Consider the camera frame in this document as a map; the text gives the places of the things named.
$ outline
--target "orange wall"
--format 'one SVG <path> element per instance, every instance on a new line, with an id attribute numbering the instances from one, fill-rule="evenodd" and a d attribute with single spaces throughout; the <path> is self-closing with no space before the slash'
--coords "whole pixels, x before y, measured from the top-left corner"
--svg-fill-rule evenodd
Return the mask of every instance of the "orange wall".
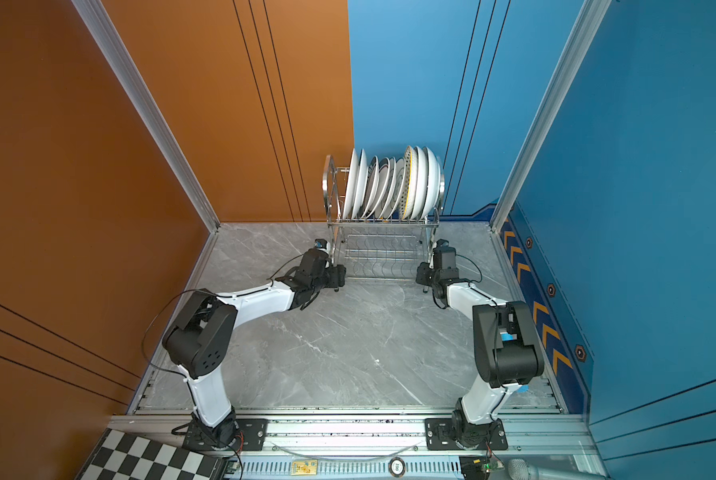
<path id="1" fill-rule="evenodd" d="M 325 158 L 353 147 L 346 0 L 103 3 L 220 220 L 325 218 Z"/>
<path id="2" fill-rule="evenodd" d="M 72 4 L 1 0 L 0 478 L 75 475 L 207 235 Z"/>

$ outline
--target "black groove line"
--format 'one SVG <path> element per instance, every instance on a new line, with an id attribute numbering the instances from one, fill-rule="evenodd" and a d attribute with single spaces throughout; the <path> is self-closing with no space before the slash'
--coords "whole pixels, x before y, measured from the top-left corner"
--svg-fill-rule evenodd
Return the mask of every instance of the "black groove line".
<path id="1" fill-rule="evenodd" d="M 270 32 L 270 43 L 273 45 L 273 56 L 275 57 L 275 67 L 278 70 L 278 80 L 280 81 L 280 91 L 284 94 L 284 106 L 286 108 L 286 116 L 289 119 L 289 131 L 291 131 L 291 143 L 294 144 L 294 157 L 296 158 L 296 168 L 300 171 L 300 182 L 302 183 L 302 194 L 305 197 L 305 206 L 307 207 L 307 218 L 313 221 L 310 216 L 310 202 L 307 200 L 307 192 L 305 191 L 305 180 L 302 178 L 302 167 L 300 165 L 300 154 L 296 151 L 296 139 L 294 138 L 294 127 L 291 125 L 291 114 L 289 113 L 289 103 L 286 101 L 286 89 L 284 89 L 284 78 L 280 74 L 280 66 L 278 65 L 278 53 L 275 51 L 275 40 L 273 40 L 273 29 L 270 27 L 270 17 L 267 15 L 267 2 L 262 0 L 264 6 L 264 16 L 267 19 L 267 30 Z"/>
<path id="2" fill-rule="evenodd" d="M 95 392 L 94 390 L 87 389 L 87 388 L 84 387 L 84 386 L 76 385 L 76 384 L 73 383 L 73 382 L 68 382 L 67 380 L 60 379 L 59 377 L 54 376 L 54 375 L 52 375 L 51 373 L 46 373 L 46 372 L 44 372 L 44 371 L 42 371 L 42 370 L 34 369 L 34 368 L 32 368 L 31 366 L 27 366 L 27 365 L 25 365 L 24 363 L 18 362 L 17 360 L 11 360 L 11 359 L 8 359 L 8 358 L 6 358 L 6 357 L 4 357 L 4 356 L 0 356 L 0 359 L 1 359 L 1 360 L 6 360 L 7 362 L 11 362 L 11 363 L 13 363 L 13 364 L 15 364 L 15 365 L 23 366 L 23 367 L 25 367 L 27 370 L 33 370 L 33 371 L 36 372 L 36 373 L 40 373 L 41 375 L 46 375 L 46 376 L 49 377 L 49 378 L 53 378 L 53 379 L 55 379 L 55 380 L 59 380 L 60 382 L 67 383 L 68 385 L 72 385 L 72 386 L 77 387 L 77 388 L 79 388 L 79 389 L 81 389 L 81 390 L 85 390 L 86 392 L 90 392 L 90 393 L 93 393 L 93 394 L 95 394 L 95 395 L 99 395 L 100 397 L 106 398 L 106 399 L 108 399 L 108 400 L 113 400 L 114 402 L 120 403 L 120 404 L 123 405 L 123 406 L 128 406 L 127 403 L 123 403 L 123 402 L 120 401 L 120 400 L 116 400 L 115 398 L 108 397 L 108 396 L 103 395 L 103 394 L 101 394 L 101 393 L 99 393 L 99 392 Z"/>
<path id="3" fill-rule="evenodd" d="M 488 87 L 488 80 L 492 77 L 492 69 L 494 68 L 494 59 L 497 58 L 497 50 L 499 50 L 499 41 L 502 40 L 502 31 L 505 30 L 505 20 L 507 20 L 507 14 L 510 12 L 510 2 L 508 0 L 507 8 L 505 9 L 505 17 L 502 19 L 502 27 L 499 29 L 499 36 L 497 37 L 497 45 L 494 47 L 494 55 L 492 55 L 492 64 L 488 67 L 488 75 L 486 76 L 486 84 L 483 85 L 483 93 L 481 94 L 481 103 L 478 105 L 478 113 L 476 114 L 476 121 L 472 126 L 472 132 L 470 133 L 470 141 L 467 144 L 467 151 L 465 152 L 465 159 L 462 161 L 462 171 L 459 173 L 459 180 L 456 183 L 456 191 L 454 192 L 454 200 L 452 200 L 451 209 L 449 214 L 454 211 L 454 204 L 456 203 L 456 195 L 459 193 L 459 185 L 462 183 L 462 176 L 465 173 L 465 165 L 467 164 L 467 156 L 470 153 L 470 145 L 472 145 L 472 138 L 476 134 L 476 127 L 478 127 L 478 117 L 481 115 L 481 107 L 483 106 L 483 99 L 486 96 L 486 89 Z M 452 177 L 454 177 L 454 169 L 452 168 Z"/>
<path id="4" fill-rule="evenodd" d="M 270 122 L 267 121 L 267 113 L 264 110 L 264 104 L 262 103 L 262 93 L 260 92 L 260 85 L 257 82 L 257 74 L 254 72 L 254 64 L 251 63 L 251 54 L 249 53 L 249 45 L 246 43 L 246 35 L 244 34 L 244 26 L 240 24 L 240 15 L 238 15 L 238 5 L 233 0 L 233 8 L 235 8 L 235 17 L 238 19 L 238 28 L 240 29 L 240 36 L 244 40 L 244 47 L 246 47 L 246 56 L 249 59 L 249 67 L 251 68 L 251 76 L 254 77 L 254 85 L 257 86 L 257 95 L 260 98 L 260 106 L 262 107 L 262 115 L 264 116 L 264 122 L 267 125 L 267 134 L 270 136 L 270 145 L 273 147 L 273 154 L 275 155 L 275 162 L 278 164 L 278 173 L 280 174 L 280 182 L 284 186 L 284 194 L 286 195 L 286 202 L 289 205 L 289 213 L 291 214 L 291 221 L 296 222 L 294 219 L 294 210 L 291 208 L 291 201 L 289 200 L 289 192 L 286 190 L 286 182 L 284 181 L 284 171 L 280 168 L 280 160 L 278 160 L 278 152 L 275 149 L 275 142 L 273 142 L 273 132 L 270 130 Z"/>
<path id="5" fill-rule="evenodd" d="M 673 448 L 681 448 L 681 447 L 691 447 L 694 445 L 701 445 L 703 443 L 711 443 L 716 442 L 716 438 L 710 438 L 709 440 L 699 440 L 698 442 L 690 442 L 690 443 L 683 443 L 676 446 L 671 447 L 662 447 L 662 448 L 655 448 L 653 450 L 646 450 L 644 452 L 638 452 L 638 453 L 629 453 L 627 455 L 620 455 L 617 457 L 610 457 L 610 458 L 602 458 L 604 462 L 607 462 L 609 460 L 619 460 L 620 458 L 627 458 L 627 457 L 634 457 L 638 455 L 645 455 L 647 453 L 655 453 L 655 452 L 664 452 L 665 450 L 672 450 Z"/>
<path id="6" fill-rule="evenodd" d="M 456 111 L 459 109 L 459 97 L 462 95 L 462 86 L 465 84 L 465 72 L 467 72 L 467 61 L 470 59 L 470 49 L 472 48 L 472 39 L 476 35 L 476 24 L 478 23 L 478 12 L 480 12 L 480 11 L 481 11 L 481 0 L 478 0 L 478 8 L 476 8 L 476 19 L 472 23 L 472 33 L 470 34 L 470 44 L 467 46 L 467 56 L 465 56 L 465 67 L 462 69 L 462 80 L 459 82 L 459 93 L 456 96 L 456 105 L 454 106 L 454 118 L 452 118 L 452 129 L 449 131 L 449 141 L 446 142 L 446 153 L 443 155 L 443 168 L 446 168 L 446 159 L 449 157 L 449 145 L 452 142 L 452 134 L 454 133 L 454 123 L 456 122 Z"/>
<path id="7" fill-rule="evenodd" d="M 120 386 L 122 386 L 122 387 L 125 388 L 125 389 L 129 389 L 129 390 L 131 390 L 131 391 L 134 391 L 134 389 L 131 388 L 130 386 L 126 386 L 126 385 L 124 385 L 123 383 L 119 383 L 119 382 L 116 382 L 116 381 L 113 380 L 113 379 L 107 378 L 106 376 L 102 375 L 101 373 L 96 373 L 94 370 L 87 369 L 86 367 L 81 366 L 81 365 L 75 363 L 73 360 L 68 360 L 68 359 L 66 359 L 64 356 L 60 356 L 60 355 L 57 355 L 57 354 L 54 353 L 54 352 L 50 352 L 50 351 L 48 351 L 48 350 L 46 350 L 46 349 L 44 349 L 44 348 L 41 348 L 40 346 L 37 346 L 35 343 L 28 342 L 27 340 L 22 339 L 22 338 L 19 338 L 18 336 L 13 335 L 13 334 L 11 334 L 11 333 L 5 331 L 5 330 L 1 330 L 1 329 L 0 329 L 0 333 L 3 333 L 3 334 L 5 334 L 5 335 L 8 335 L 8 336 L 10 336 L 11 338 L 13 338 L 13 339 L 15 339 L 15 340 L 19 340 L 20 342 L 27 343 L 28 345 L 30 345 L 30 346 L 32 346 L 32 347 L 35 347 L 35 348 L 37 348 L 38 350 L 41 350 L 42 352 L 46 352 L 47 354 L 49 354 L 49 355 L 51 355 L 51 356 L 54 356 L 54 357 L 56 357 L 56 358 L 58 358 L 58 359 L 60 359 L 60 360 L 64 360 L 64 361 L 66 361 L 67 363 L 70 363 L 71 365 L 75 365 L 75 366 L 76 366 L 77 368 L 79 368 L 79 369 L 85 370 L 85 371 L 87 371 L 87 372 L 89 372 L 89 373 L 93 373 L 94 375 L 99 376 L 99 377 L 101 377 L 101 378 L 103 378 L 103 379 L 105 379 L 105 380 L 108 380 L 109 382 L 113 382 L 113 383 L 116 384 L 116 385 L 120 385 Z"/>
<path id="8" fill-rule="evenodd" d="M 280 117 L 278 116 L 278 107 L 275 104 L 275 94 L 273 93 L 273 84 L 270 82 L 270 74 L 267 72 L 267 62 L 264 59 L 264 52 L 262 51 L 262 41 L 260 40 L 260 31 L 257 28 L 257 20 L 254 18 L 254 9 L 251 7 L 251 0 L 249 1 L 249 11 L 251 12 L 251 22 L 254 24 L 254 31 L 257 33 L 257 44 L 260 46 L 260 56 L 262 57 L 262 66 L 264 67 L 264 74 L 267 77 L 267 87 L 270 90 L 270 100 L 273 102 L 273 111 L 275 112 L 275 120 L 278 122 L 278 131 L 280 132 L 280 142 L 284 145 L 284 155 L 286 155 L 286 165 L 289 166 L 289 176 L 291 177 L 291 187 L 294 188 L 294 198 L 296 198 L 296 208 L 300 211 L 300 220 L 304 220 L 305 217 L 302 215 L 302 205 L 300 204 L 300 196 L 296 192 L 296 183 L 294 182 L 294 172 L 291 171 L 291 161 L 289 160 L 289 150 L 286 148 L 286 139 L 284 138 L 284 129 L 280 126 Z"/>
<path id="9" fill-rule="evenodd" d="M 94 355 L 94 356 L 97 357 L 98 359 L 104 360 L 105 362 L 109 363 L 110 365 L 113 365 L 114 367 L 117 367 L 117 368 L 123 370 L 124 372 L 129 373 L 129 374 L 131 374 L 131 375 L 137 377 L 138 379 L 140 378 L 140 376 L 137 375 L 136 373 L 130 372 L 129 370 L 126 370 L 126 369 L 123 368 L 122 366 L 116 365 L 115 363 L 111 362 L 110 360 L 107 360 L 107 359 L 104 358 L 103 356 L 97 355 L 97 354 L 94 353 L 93 351 L 91 351 L 91 350 L 89 350 L 89 349 L 87 349 L 87 348 L 84 348 L 84 347 L 80 346 L 79 344 L 75 343 L 74 341 L 72 341 L 72 340 L 70 340 L 70 339 L 67 339 L 67 338 L 65 338 L 65 337 L 62 336 L 62 335 L 59 335 L 59 334 L 56 333 L 56 332 L 53 332 L 53 331 L 49 330 L 48 328 L 44 327 L 44 326 L 41 325 L 40 323 L 38 323 L 38 322 L 36 322 L 36 321 L 33 321 L 33 320 L 30 320 L 30 319 L 27 318 L 26 316 L 24 316 L 24 315 L 22 315 L 22 314 L 20 314 L 20 313 L 15 312 L 14 310 L 8 308 L 7 306 L 3 305 L 2 303 L 0 303 L 0 307 L 3 308 L 4 310 L 6 310 L 7 312 L 10 312 L 10 313 L 13 313 L 14 315 L 17 315 L 17 316 L 18 316 L 19 318 L 21 318 L 22 320 L 25 320 L 25 321 L 27 321 L 27 322 L 29 322 L 29 323 L 35 325 L 37 328 L 39 328 L 39 329 L 41 329 L 41 330 L 44 330 L 44 331 L 46 331 L 46 332 L 49 332 L 49 333 L 51 333 L 52 335 L 56 336 L 57 338 L 61 338 L 62 340 L 65 340 L 67 343 L 70 343 L 71 345 L 76 346 L 77 348 L 83 350 L 84 352 L 86 352 L 86 353 L 91 353 L 92 355 Z"/>
<path id="10" fill-rule="evenodd" d="M 697 415 L 692 415 L 692 416 L 688 416 L 688 417 L 679 418 L 678 420 L 671 420 L 670 422 L 660 423 L 659 425 L 655 425 L 655 426 L 653 426 L 653 427 L 641 428 L 640 430 L 636 430 L 636 431 L 634 431 L 634 432 L 623 433 L 622 435 L 617 435 L 617 436 L 615 436 L 615 437 L 606 438 L 606 439 L 604 439 L 604 440 L 596 440 L 595 443 L 608 442 L 609 440 L 614 440 L 614 439 L 616 439 L 616 438 L 622 438 L 622 437 L 626 437 L 626 436 L 629 436 L 629 435 L 633 435 L 633 434 L 635 434 L 635 433 L 646 432 L 647 430 L 653 430 L 654 428 L 660 428 L 660 427 L 672 425 L 672 424 L 674 424 L 674 423 L 680 423 L 680 422 L 683 422 L 684 420 L 691 420 L 692 418 L 704 417 L 704 416 L 706 416 L 706 415 L 710 415 L 710 414 L 713 414 L 713 413 L 716 413 L 716 409 L 715 409 L 715 410 L 709 410 L 708 412 L 698 413 Z"/>
<path id="11" fill-rule="evenodd" d="M 708 385 L 711 384 L 711 383 L 716 383 L 716 379 L 709 380 L 709 381 L 707 381 L 707 382 L 705 382 L 705 383 L 700 383 L 699 385 L 693 386 L 693 387 L 688 388 L 688 389 L 685 389 L 685 390 L 681 390 L 681 391 L 679 391 L 679 392 L 673 393 L 673 394 L 668 395 L 668 396 L 664 396 L 664 397 L 662 397 L 662 398 L 657 398 L 656 400 L 652 400 L 651 402 L 644 403 L 643 405 L 639 405 L 639 406 L 637 406 L 637 407 L 630 408 L 629 410 L 625 410 L 624 412 L 620 412 L 620 413 L 617 413 L 617 414 L 615 414 L 615 415 L 608 416 L 608 417 L 606 417 L 606 418 L 601 418 L 600 420 L 596 420 L 595 422 L 590 423 L 590 426 L 593 426 L 593 425 L 595 425 L 596 423 L 605 422 L 606 420 L 611 420 L 612 418 L 619 417 L 620 415 L 624 415 L 625 413 L 634 412 L 635 410 L 638 410 L 638 409 L 640 409 L 640 408 L 644 408 L 644 407 L 646 407 L 646 406 L 653 405 L 653 404 L 655 404 L 655 403 L 657 403 L 657 402 L 661 402 L 662 400 L 667 400 L 668 398 L 673 398 L 673 397 L 675 397 L 675 396 L 683 395 L 684 393 L 690 392 L 691 390 L 700 389 L 700 388 L 702 388 L 702 387 L 704 387 L 704 386 L 708 386 Z"/>
<path id="12" fill-rule="evenodd" d="M 481 62 L 483 61 L 483 53 L 486 51 L 486 41 L 488 40 L 488 33 L 492 29 L 492 20 L 494 19 L 494 10 L 497 7 L 497 0 L 494 0 L 492 5 L 492 14 L 488 17 L 488 25 L 486 26 L 486 36 L 483 37 L 483 46 L 481 47 L 481 56 L 478 59 L 478 68 L 476 68 L 476 78 L 472 81 L 472 90 L 470 91 L 470 99 L 467 101 L 467 110 L 465 111 L 465 121 L 462 123 L 462 132 L 459 134 L 459 143 L 456 146 L 456 154 L 454 154 L 454 165 L 452 165 L 452 177 L 454 176 L 454 169 L 456 168 L 456 158 L 459 157 L 459 148 L 462 146 L 462 137 L 465 136 L 465 129 L 467 128 L 467 118 L 470 115 L 470 105 L 472 104 L 472 94 L 476 91 L 476 84 L 478 83 L 478 72 L 481 71 Z M 446 202 L 449 200 L 449 189 L 446 189 L 446 196 L 443 198 L 443 209 L 446 209 Z"/>

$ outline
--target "marble floor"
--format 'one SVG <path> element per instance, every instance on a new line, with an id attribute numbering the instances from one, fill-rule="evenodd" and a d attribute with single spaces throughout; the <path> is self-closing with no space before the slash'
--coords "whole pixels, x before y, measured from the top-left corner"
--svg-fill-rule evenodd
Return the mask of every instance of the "marble floor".
<path id="1" fill-rule="evenodd" d="M 510 300 L 487 225 L 442 224 L 437 236 L 478 264 L 484 290 Z M 214 292 L 261 285 L 317 237 L 329 238 L 325 224 L 223 224 L 198 285 Z M 478 278 L 466 260 L 459 267 L 462 276 Z M 171 366 L 168 358 L 163 366 Z M 412 281 L 388 280 L 348 280 L 339 292 L 323 290 L 304 311 L 239 326 L 222 368 L 240 408 L 450 408 L 477 375 L 470 320 L 440 310 Z M 510 405 L 555 408 L 556 401 L 548 380 L 537 378 Z M 179 376 L 158 372 L 140 408 L 191 408 L 187 387 Z"/>

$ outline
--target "blue wall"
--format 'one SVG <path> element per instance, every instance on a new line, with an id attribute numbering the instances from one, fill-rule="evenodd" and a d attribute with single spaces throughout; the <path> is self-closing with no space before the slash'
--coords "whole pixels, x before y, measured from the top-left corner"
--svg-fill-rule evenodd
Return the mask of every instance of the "blue wall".
<path id="1" fill-rule="evenodd" d="M 445 214 L 493 202 L 581 6 L 350 0 L 356 146 L 380 157 L 398 157 L 408 144 L 431 148 L 446 162 Z"/>
<path id="2" fill-rule="evenodd" d="M 672 448 L 716 438 L 716 413 L 681 420 L 716 409 L 716 2 L 612 2 L 518 206 L 592 350 L 612 475 L 716 462 Z"/>

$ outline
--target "metal wire rack shelf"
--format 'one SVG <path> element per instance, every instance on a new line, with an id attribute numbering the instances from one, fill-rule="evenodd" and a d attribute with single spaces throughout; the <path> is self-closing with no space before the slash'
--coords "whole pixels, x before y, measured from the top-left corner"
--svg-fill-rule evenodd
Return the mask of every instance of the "metal wire rack shelf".
<path id="1" fill-rule="evenodd" d="M 324 165 L 324 206 L 332 233 L 332 256 L 347 268 L 347 277 L 366 280 L 414 280 L 416 268 L 430 261 L 432 245 L 440 225 L 443 174 L 436 205 L 430 215 L 419 220 L 343 219 L 348 167 L 337 167 L 326 156 Z"/>

